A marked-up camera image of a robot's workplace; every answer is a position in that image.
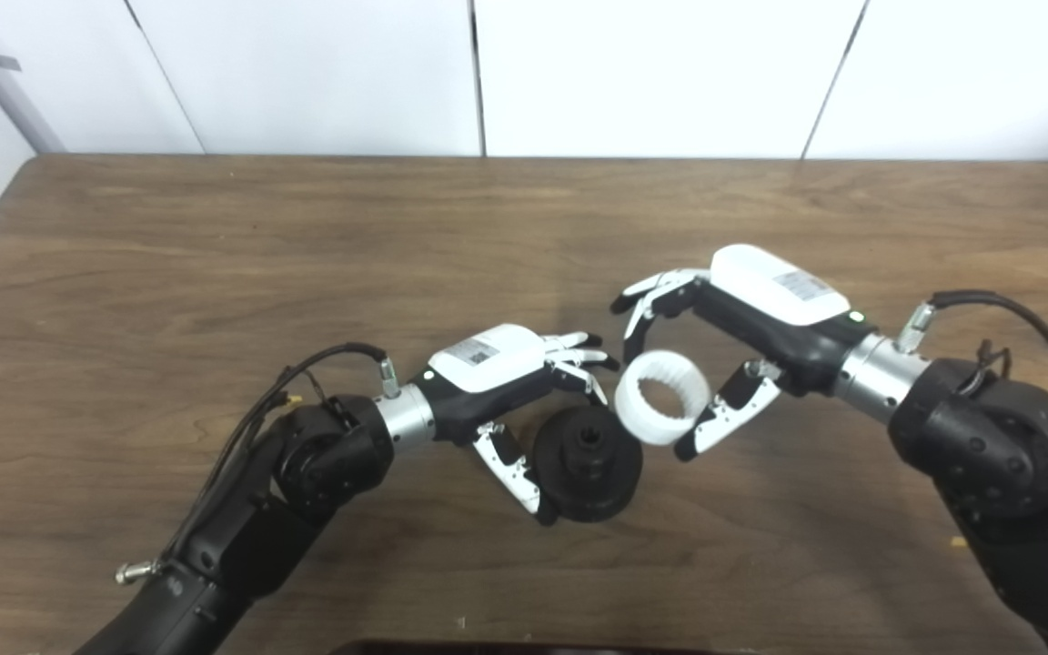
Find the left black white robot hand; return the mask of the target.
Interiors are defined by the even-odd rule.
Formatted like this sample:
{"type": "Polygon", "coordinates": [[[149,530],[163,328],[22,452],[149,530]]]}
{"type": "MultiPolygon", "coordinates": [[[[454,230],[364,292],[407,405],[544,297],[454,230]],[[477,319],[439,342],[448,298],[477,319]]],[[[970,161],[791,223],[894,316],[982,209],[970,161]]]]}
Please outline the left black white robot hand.
{"type": "Polygon", "coordinates": [[[591,368],[620,370],[620,362],[604,352],[602,344],[601,336],[585,331],[541,335],[521,325],[500,324],[433,353],[411,383],[431,410],[433,440],[474,447],[499,484],[547,527],[559,514],[500,419],[554,390],[606,407],[606,393],[591,368]]]}

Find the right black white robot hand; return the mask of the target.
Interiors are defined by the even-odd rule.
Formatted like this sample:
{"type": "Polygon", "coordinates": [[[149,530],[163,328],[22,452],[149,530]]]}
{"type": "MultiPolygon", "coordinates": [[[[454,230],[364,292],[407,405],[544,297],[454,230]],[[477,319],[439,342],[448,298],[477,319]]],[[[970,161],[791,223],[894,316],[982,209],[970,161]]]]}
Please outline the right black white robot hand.
{"type": "Polygon", "coordinates": [[[715,447],[781,393],[828,397],[849,353],[876,332],[811,272],[746,244],[714,253],[707,268],[678,268],[625,287],[610,310],[629,314],[620,423],[640,442],[670,445],[682,461],[715,447]],[[654,320],[693,312],[754,351],[720,389],[682,354],[649,351],[654,320]]]}

